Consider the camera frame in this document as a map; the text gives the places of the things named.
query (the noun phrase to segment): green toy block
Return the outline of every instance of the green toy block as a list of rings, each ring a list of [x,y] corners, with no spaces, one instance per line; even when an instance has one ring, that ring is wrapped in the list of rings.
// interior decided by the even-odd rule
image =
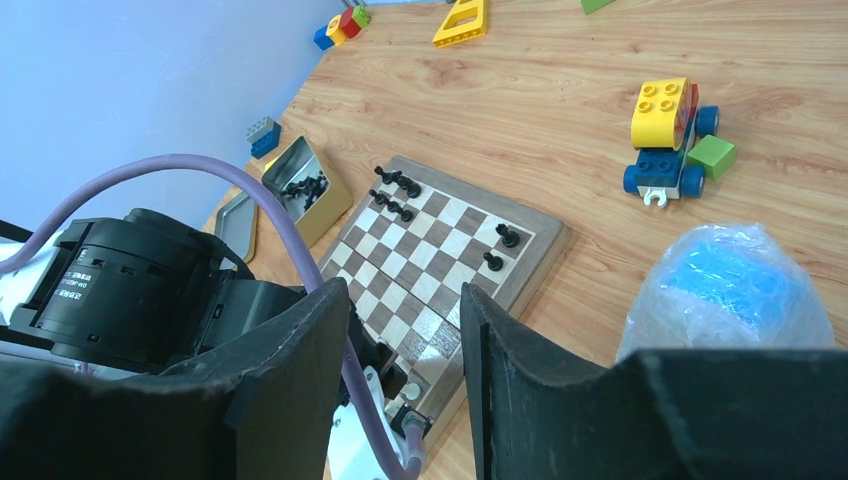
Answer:
[[[583,13],[589,15],[590,13],[600,10],[602,7],[606,7],[614,1],[615,0],[580,0],[580,5],[583,6]]]
[[[359,25],[360,28],[365,28],[369,23],[371,23],[371,14],[368,13],[368,10],[365,10],[364,5],[357,5],[356,8],[353,9],[353,21]]]
[[[689,150],[689,163],[701,165],[707,178],[718,180],[728,168],[736,163],[736,145],[720,138],[707,135]]]

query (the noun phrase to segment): plastic bag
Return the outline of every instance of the plastic bag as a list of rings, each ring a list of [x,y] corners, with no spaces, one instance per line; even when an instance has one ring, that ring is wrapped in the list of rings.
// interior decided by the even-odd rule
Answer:
[[[638,348],[829,348],[813,281],[762,225],[705,225],[677,240],[627,313],[616,361]]]

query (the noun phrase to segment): blue toy wheel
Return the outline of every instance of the blue toy wheel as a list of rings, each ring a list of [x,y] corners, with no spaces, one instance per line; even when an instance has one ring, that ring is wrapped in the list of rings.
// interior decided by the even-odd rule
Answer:
[[[695,135],[705,137],[718,133],[718,107],[701,107],[695,117]]]
[[[639,172],[639,167],[630,165],[624,169],[624,191],[627,193],[639,193],[639,187],[636,186],[636,173]]]
[[[704,193],[704,178],[707,171],[700,165],[692,165],[683,169],[680,179],[680,194],[684,197],[700,197]]]

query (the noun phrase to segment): wooden table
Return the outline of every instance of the wooden table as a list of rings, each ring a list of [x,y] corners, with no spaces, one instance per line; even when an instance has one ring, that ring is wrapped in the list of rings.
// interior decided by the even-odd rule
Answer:
[[[372,8],[285,112],[275,153],[306,135],[355,201],[373,168],[402,154],[558,216],[572,242],[521,320],[602,365],[648,270],[709,222],[765,223],[848,342],[848,3],[619,0],[587,17],[577,0],[491,0],[488,35],[436,49],[449,8]],[[636,158],[630,117],[643,81],[674,76],[721,106],[719,135],[739,160],[701,199],[647,208],[621,186]],[[298,282],[264,215],[259,230],[253,271]],[[465,406],[423,478],[471,478],[471,452]]]

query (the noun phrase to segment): yellow toy block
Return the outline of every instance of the yellow toy block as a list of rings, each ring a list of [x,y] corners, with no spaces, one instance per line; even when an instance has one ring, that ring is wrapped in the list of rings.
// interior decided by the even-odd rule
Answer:
[[[486,0],[457,0],[433,37],[441,48],[480,37],[489,30]]]
[[[688,78],[643,83],[630,123],[633,148],[680,149],[691,108]]]
[[[333,39],[333,43],[341,45],[347,40],[347,35],[342,31],[339,25],[342,23],[342,16],[336,15],[327,24],[327,36]]]

